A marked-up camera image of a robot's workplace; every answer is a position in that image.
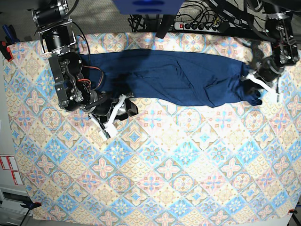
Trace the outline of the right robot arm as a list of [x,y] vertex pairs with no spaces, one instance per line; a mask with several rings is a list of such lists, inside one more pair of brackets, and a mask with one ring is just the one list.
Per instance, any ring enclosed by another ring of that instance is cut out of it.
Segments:
[[83,68],[91,69],[92,66],[84,65],[75,49],[77,41],[70,14],[77,4],[75,2],[69,8],[65,0],[39,0],[32,9],[32,17],[42,52],[51,55],[48,60],[60,108],[67,112],[80,109],[87,113],[100,129],[100,136],[107,140],[118,133],[114,121],[137,115],[138,108],[130,100],[133,93],[113,97],[109,92],[98,92],[91,87],[91,80],[82,74]]

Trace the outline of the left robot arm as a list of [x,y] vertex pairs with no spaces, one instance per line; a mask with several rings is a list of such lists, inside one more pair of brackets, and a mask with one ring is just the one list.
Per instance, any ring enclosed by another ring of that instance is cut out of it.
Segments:
[[265,35],[259,32],[247,14],[247,22],[250,29],[261,39],[269,41],[272,47],[272,55],[266,58],[254,58],[251,64],[253,70],[248,75],[242,76],[246,92],[251,93],[265,89],[271,100],[279,102],[282,98],[278,88],[273,88],[273,81],[278,80],[286,66],[293,66],[299,61],[297,41],[294,38],[290,11],[288,7],[282,7],[279,1],[266,1],[261,4],[266,14]]

